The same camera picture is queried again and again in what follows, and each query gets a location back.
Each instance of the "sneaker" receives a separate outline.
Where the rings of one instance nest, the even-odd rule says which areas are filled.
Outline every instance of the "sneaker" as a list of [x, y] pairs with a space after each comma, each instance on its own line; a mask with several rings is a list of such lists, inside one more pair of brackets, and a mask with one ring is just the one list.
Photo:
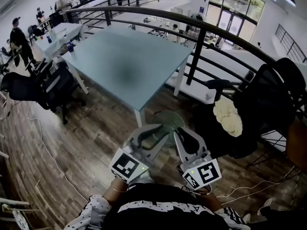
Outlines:
[[245, 222], [245, 224], [249, 224], [250, 223], [250, 213], [246, 214], [242, 219]]
[[261, 216], [260, 210], [261, 210], [262, 208], [264, 208], [264, 207], [269, 207], [269, 206], [271, 206], [271, 204], [272, 204], [274, 201], [275, 201], [275, 198], [274, 198], [274, 197], [270, 197], [267, 201], [265, 201], [264, 205], [263, 205], [260, 209], [258, 209], [257, 215], [258, 215], [258, 216]]

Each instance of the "power cord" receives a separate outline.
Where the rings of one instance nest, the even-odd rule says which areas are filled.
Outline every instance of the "power cord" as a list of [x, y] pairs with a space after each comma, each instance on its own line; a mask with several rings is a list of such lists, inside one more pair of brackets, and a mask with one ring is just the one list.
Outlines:
[[29, 118], [29, 113], [30, 113], [31, 105], [29, 106], [29, 111], [28, 111], [27, 118], [28, 118], [29, 120], [31, 120], [31, 121], [34, 121], [34, 120], [38, 121], [39, 127], [40, 127], [41, 141], [42, 141], [42, 143], [44, 144], [44, 147], [46, 148], [46, 150], [47, 150], [47, 152], [49, 153], [50, 157], [54, 160], [54, 162], [56, 163], [58, 169], [59, 169], [59, 170], [61, 171], [61, 173], [64, 175], [64, 177], [65, 177], [65, 179], [67, 180], [67, 182], [68, 182], [68, 183], [76, 190], [76, 192], [87, 202], [87, 199], [86, 199], [85, 197], [83, 197], [83, 196], [78, 192], [78, 190], [76, 189], [76, 187], [69, 181], [69, 179], [67, 178], [66, 174], [65, 174], [65, 173], [61, 170], [61, 168], [59, 167], [58, 162], [54, 159], [54, 157], [53, 157], [53, 156], [51, 155], [51, 153], [49, 152], [49, 150], [48, 150], [46, 144], [45, 144], [44, 141], [43, 141], [43, 129], [42, 129], [42, 125], [41, 125], [41, 123], [40, 123], [40, 119], [39, 119], [39, 118]]
[[9, 117], [9, 115], [11, 114], [12, 108], [13, 108], [15, 105], [19, 104], [19, 103], [20, 103], [20, 101], [17, 102], [17, 103], [15, 103], [14, 105], [12, 105], [11, 108], [9, 109], [9, 112], [8, 112], [8, 114], [6, 115], [6, 117], [5, 117], [5, 118], [0, 118], [0, 121], [7, 119], [7, 118]]
[[266, 190], [266, 189], [268, 189], [268, 188], [270, 188], [270, 187], [272, 187], [272, 186], [276, 186], [276, 185], [279, 185], [280, 183], [283, 183], [283, 182], [285, 182], [285, 181], [287, 181], [287, 180], [290, 180], [292, 177], [290, 177], [290, 178], [288, 178], [288, 179], [285, 179], [285, 178], [292, 172], [292, 170], [294, 169], [294, 167], [295, 167], [295, 166], [293, 166], [293, 167], [289, 170], [289, 172], [288, 172], [287, 174], [284, 175], [283, 179], [282, 179], [280, 182], [278, 182], [278, 183], [270, 182], [270, 181], [261, 181], [261, 182], [259, 182], [257, 185], [255, 185], [255, 186], [253, 186], [253, 187], [237, 187], [237, 188], [236, 188], [235, 190], [233, 190], [232, 193], [229, 194], [229, 195], [225, 195], [225, 196], [224, 196], [224, 195], [219, 195], [219, 196], [216, 196], [216, 197], [229, 197], [229, 196], [231, 196], [236, 190], [238, 190], [238, 189], [240, 189], [240, 188], [253, 189], [253, 188], [255, 188], [256, 186], [258, 186], [259, 184], [261, 184], [261, 183], [263, 183], [263, 182], [269, 182], [269, 183], [272, 183], [272, 184], [273, 184], [273, 185], [270, 185], [270, 186], [268, 186], [268, 187], [266, 187], [266, 188], [264, 188], [264, 189], [262, 189], [262, 190], [260, 190], [260, 191], [254, 192], [254, 193], [252, 193], [252, 194], [248, 194], [248, 195], [245, 195], [245, 196], [241, 196], [241, 197], [235, 198], [235, 199], [233, 199], [233, 200], [230, 200], [230, 201], [228, 201], [228, 202], [222, 203], [222, 205], [225, 205], [225, 204], [234, 202], [234, 201], [236, 201], [236, 200], [238, 200], [238, 199], [241, 199], [241, 198], [244, 198], [244, 197], [248, 197], [248, 196], [251, 196], [251, 195], [260, 193], [260, 192], [262, 192], [262, 191], [264, 191], [264, 190]]

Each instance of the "wooden floor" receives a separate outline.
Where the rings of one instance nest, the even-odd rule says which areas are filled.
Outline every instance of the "wooden floor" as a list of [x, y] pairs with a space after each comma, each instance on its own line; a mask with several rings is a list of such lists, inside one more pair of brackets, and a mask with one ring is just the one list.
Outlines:
[[[23, 69], [21, 62], [14, 71], [24, 73]], [[0, 125], [0, 133], [5, 136], [0, 141], [0, 150], [10, 156], [5, 161], [5, 166], [8, 172], [6, 176], [12, 184], [6, 186], [13, 188], [21, 200], [29, 201], [32, 208], [41, 209], [42, 213], [37, 216], [46, 226], [55, 230], [63, 229], [80, 213], [86, 203], [83, 197], [104, 193], [113, 179], [108, 170], [113, 154], [137, 128], [132, 110], [87, 78], [82, 78], [89, 87], [89, 94], [85, 95], [78, 89], [76, 95], [85, 99], [87, 105], [81, 107], [79, 104], [72, 104], [69, 107], [67, 125], [62, 124], [60, 113], [43, 110], [38, 104], [31, 102], [20, 102], [14, 106], [9, 117]], [[0, 112], [1, 118], [6, 117], [14, 103], [17, 102], [8, 99]], [[193, 103], [193, 100], [182, 95], [175, 98], [170, 89], [163, 87], [147, 105], [146, 118], [150, 120], [158, 111], [173, 110], [188, 124]], [[56, 162], [41, 142], [39, 122], [29, 120], [27, 115], [31, 119], [40, 119], [43, 140]], [[264, 148], [259, 148], [252, 155], [239, 160], [229, 156], [219, 158], [223, 177], [214, 183], [214, 194], [227, 195], [238, 186], [253, 187], [262, 180], [277, 182], [292, 167], [286, 158], [277, 158], [246, 170], [247, 163], [263, 151]], [[174, 185], [183, 183], [176, 171], [178, 158], [173, 149], [164, 149], [158, 160], [159, 172], [153, 173], [157, 181]], [[65, 176], [83, 197], [68, 183]], [[234, 208], [240, 214], [255, 214], [273, 196], [276, 198], [274, 208], [287, 210], [294, 194], [296, 178], [225, 206]], [[269, 185], [271, 184], [262, 183], [253, 190], [239, 189], [231, 197], [221, 198], [221, 201], [226, 202]], [[292, 208], [302, 202], [306, 188], [307, 177], [302, 174]], [[252, 217], [252, 221], [258, 220], [262, 219]]]

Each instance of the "cap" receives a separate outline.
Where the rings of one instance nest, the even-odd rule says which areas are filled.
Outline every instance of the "cap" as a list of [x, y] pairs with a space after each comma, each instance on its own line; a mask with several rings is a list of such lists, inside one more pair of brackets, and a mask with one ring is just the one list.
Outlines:
[[12, 24], [15, 24], [17, 21], [19, 21], [19, 19], [20, 19], [20, 17], [13, 19], [13, 23]]

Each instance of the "white patterned sleeve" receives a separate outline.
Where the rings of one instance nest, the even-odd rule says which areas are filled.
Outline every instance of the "white patterned sleeve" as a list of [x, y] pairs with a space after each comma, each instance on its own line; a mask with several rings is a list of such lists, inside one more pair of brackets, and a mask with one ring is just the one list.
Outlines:
[[215, 214], [223, 217], [230, 229], [250, 230], [250, 227], [245, 224], [244, 220], [232, 208], [219, 209], [215, 211]]
[[80, 215], [67, 224], [64, 230], [85, 230], [93, 222], [101, 224], [111, 208], [112, 206], [101, 195], [90, 196]]

